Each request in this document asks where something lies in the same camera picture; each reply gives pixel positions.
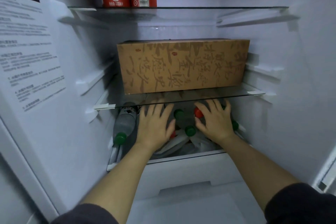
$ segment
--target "instruction label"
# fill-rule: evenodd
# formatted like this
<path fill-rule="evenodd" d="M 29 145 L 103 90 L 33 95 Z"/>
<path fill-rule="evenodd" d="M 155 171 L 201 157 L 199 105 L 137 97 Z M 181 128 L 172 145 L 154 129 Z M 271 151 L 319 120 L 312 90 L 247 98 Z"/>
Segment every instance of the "instruction label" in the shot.
<path fill-rule="evenodd" d="M 0 0 L 1 90 L 23 112 L 66 89 L 43 17 L 40 0 Z"/>

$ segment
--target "person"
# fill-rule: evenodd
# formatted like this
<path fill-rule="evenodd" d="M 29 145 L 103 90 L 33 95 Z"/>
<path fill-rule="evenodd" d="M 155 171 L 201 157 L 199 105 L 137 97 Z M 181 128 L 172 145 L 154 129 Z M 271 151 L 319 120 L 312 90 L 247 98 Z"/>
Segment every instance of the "person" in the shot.
<path fill-rule="evenodd" d="M 235 135 L 230 103 L 225 110 L 217 99 L 207 100 L 202 111 L 206 124 L 195 118 L 197 128 L 229 154 L 270 224 L 336 223 L 336 197 L 320 194 Z M 167 120 L 173 104 L 161 114 L 163 104 L 140 111 L 136 143 L 128 154 L 88 193 L 80 205 L 52 224 L 125 224 L 146 163 L 175 128 Z"/>

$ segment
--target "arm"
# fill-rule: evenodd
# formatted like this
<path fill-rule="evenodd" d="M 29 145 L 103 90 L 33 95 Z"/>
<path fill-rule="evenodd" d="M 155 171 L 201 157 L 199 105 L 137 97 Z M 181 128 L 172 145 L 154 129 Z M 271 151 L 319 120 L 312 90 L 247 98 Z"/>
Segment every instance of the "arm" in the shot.
<path fill-rule="evenodd" d="M 195 103 L 206 120 L 205 126 L 195 118 L 196 126 L 229 154 L 264 211 L 276 193 L 300 181 L 234 134 L 230 120 L 231 105 L 225 101 L 225 110 L 217 99 L 207 100 L 210 110 L 201 103 Z"/>
<path fill-rule="evenodd" d="M 141 174 L 154 151 L 159 149 L 175 128 L 173 120 L 166 129 L 173 108 L 168 105 L 160 116 L 163 104 L 150 105 L 140 111 L 135 145 L 126 156 L 84 198 L 82 204 L 99 205 L 110 212 L 119 224 L 125 224 L 131 210 Z"/>

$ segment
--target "person's left arm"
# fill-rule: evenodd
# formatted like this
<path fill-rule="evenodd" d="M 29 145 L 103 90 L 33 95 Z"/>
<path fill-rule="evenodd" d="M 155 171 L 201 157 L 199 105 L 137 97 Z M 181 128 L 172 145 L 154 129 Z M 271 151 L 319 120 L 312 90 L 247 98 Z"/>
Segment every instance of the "person's left arm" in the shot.
<path fill-rule="evenodd" d="M 89 203 L 106 209 L 119 224 L 125 224 L 131 210 L 141 174 L 154 151 L 159 149 L 175 128 L 173 120 L 168 128 L 167 120 L 173 104 L 162 110 L 163 104 L 150 105 L 140 111 L 140 122 L 135 145 L 128 154 L 84 198 Z"/>

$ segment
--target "brown box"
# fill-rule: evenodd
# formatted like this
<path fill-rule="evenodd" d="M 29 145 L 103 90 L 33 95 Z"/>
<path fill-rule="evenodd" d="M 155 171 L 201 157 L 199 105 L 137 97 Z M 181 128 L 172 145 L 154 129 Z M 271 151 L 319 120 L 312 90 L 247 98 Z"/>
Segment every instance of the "brown box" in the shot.
<path fill-rule="evenodd" d="M 118 44 L 125 94 L 239 85 L 249 44 L 222 38 Z"/>

